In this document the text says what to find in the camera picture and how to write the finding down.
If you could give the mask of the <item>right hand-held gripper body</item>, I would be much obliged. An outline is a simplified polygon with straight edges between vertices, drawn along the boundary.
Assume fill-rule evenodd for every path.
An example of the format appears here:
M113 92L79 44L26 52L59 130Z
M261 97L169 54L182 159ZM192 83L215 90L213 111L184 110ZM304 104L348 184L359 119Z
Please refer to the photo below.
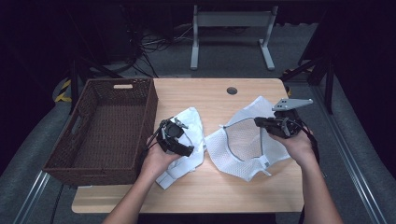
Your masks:
M303 128L303 122L297 113L297 108L312 103L312 99L281 99L272 108L275 116L275 126L271 128L270 133L284 139L297 135Z

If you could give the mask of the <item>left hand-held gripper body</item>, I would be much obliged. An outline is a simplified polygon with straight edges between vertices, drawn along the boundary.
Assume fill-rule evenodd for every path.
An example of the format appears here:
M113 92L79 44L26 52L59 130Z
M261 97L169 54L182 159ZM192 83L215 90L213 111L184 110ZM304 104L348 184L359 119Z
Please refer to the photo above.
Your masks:
M170 119L161 121L156 136L157 143L164 152L177 153L177 145L181 144L178 139L184 134L184 131Z

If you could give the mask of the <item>white garment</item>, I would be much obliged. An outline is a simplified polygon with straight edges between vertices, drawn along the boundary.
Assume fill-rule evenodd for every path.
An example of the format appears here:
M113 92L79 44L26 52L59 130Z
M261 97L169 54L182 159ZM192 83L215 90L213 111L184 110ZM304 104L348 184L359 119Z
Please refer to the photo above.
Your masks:
M200 115L195 107L189 107L176 116L170 118L184 131L178 142L185 146L194 146L189 157L181 156L173 161L168 169L160 175L156 182L163 189L168 189L175 181L195 170L204 161L205 136Z

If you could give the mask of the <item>white mesh laundry bag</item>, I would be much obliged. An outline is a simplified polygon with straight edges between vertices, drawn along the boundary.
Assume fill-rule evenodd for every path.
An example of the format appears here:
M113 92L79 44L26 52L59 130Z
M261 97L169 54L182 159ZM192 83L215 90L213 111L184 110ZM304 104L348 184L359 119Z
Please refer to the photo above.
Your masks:
M250 181L260 172L270 175L270 166L290 157L282 144L255 124L257 117L272 117L272 107L259 96L205 138L209 157L221 172Z

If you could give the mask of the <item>brown wicker basket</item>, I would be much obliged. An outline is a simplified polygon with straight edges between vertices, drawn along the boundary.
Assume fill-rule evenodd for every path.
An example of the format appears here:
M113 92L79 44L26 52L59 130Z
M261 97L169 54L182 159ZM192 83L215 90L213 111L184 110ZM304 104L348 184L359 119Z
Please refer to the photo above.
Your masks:
M70 186L134 183L157 104L151 78L88 80L43 171Z

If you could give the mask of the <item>person's right hand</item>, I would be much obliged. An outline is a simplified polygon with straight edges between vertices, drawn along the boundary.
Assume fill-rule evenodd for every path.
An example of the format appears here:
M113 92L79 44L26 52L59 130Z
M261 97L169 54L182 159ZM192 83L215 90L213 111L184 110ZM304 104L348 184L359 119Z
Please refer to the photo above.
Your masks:
M309 162L316 160L311 141L309 140L307 134L303 131L300 131L297 135L287 139L273 134L269 134L269 136L282 144L290 156L301 167L306 166Z

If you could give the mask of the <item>person's left hand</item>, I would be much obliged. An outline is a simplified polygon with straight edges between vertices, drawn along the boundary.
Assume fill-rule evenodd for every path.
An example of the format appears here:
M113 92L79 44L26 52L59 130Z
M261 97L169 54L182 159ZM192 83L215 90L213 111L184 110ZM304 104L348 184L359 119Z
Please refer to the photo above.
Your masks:
M157 140L153 139L152 142L148 142L148 154L144 159L138 180L153 184L168 169L173 161L180 158L180 155L164 152L157 143Z

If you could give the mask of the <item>black angled stand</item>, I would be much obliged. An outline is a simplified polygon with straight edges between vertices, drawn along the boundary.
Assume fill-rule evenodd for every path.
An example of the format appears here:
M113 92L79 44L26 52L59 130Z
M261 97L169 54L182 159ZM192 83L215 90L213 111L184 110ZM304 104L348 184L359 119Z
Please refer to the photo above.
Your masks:
M332 64L331 57L319 57L314 60L310 60L302 65L298 66L295 69L290 70L289 72L285 72L281 77L281 81L287 81L293 77L298 76L304 70L311 68L312 72L307 78L307 82L311 86L317 86L323 78L326 78L325 81L325 90L324 90L324 104L329 114L333 114L332 112L332 87L334 80L334 68Z

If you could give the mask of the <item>black tripod stand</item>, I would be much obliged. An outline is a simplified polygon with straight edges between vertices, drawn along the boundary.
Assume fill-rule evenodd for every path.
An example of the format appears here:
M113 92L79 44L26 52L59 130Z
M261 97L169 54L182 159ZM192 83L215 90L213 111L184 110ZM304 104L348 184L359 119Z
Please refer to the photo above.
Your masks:
M72 57L70 62L70 80L71 80L71 108L70 114L74 111L74 108L77 105L79 90L78 90L78 80L81 79L83 83L85 83L89 78L93 77L93 73L90 68L98 70L104 75L112 78L121 78L117 73L105 68L104 66L92 62L78 54Z

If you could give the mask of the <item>yellow black hazard tape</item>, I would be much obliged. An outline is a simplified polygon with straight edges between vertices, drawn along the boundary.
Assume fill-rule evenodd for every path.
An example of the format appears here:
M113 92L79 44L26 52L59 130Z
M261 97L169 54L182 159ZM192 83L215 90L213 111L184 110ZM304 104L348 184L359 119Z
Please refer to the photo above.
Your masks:
M70 87L71 80L67 78L64 81L58 95L55 97L55 102L71 102L72 98L66 95L67 89Z

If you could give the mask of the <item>metal floor rail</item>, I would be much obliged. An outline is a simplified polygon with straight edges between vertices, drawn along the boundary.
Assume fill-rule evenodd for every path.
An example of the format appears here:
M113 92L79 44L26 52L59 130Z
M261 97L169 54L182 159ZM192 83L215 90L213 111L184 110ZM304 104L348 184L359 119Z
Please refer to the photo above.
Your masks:
M327 120L332 134L334 135L337 145L339 146L339 154L343 160L343 163L351 177L351 180L355 186L356 191L358 192L361 201L368 213L369 218L371 219L373 224L388 224L385 216L383 215L375 197L372 193L366 178L361 172L361 168L357 164L350 147L347 143L347 140L342 135L342 131L338 124L336 123L335 118L328 112L326 105L323 103L324 95L320 90L320 87L312 87L312 94L315 99L318 100L318 105L324 114L325 119Z
M36 204L38 203L45 187L47 186L50 180L50 175L40 171L36 178L35 182L30 188L28 195L26 196L18 214L14 218L12 224L27 224L30 216L32 215Z

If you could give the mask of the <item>white metal stand frame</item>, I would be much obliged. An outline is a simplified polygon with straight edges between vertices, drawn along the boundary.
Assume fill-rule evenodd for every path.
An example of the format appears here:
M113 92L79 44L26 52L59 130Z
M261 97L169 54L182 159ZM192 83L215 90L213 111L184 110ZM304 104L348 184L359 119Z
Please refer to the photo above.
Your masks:
M278 6L264 11L200 11L194 6L192 17L193 40L191 46L191 70L198 69L200 27L263 27L265 36L258 40L264 62L269 71L275 70L268 48L275 25Z

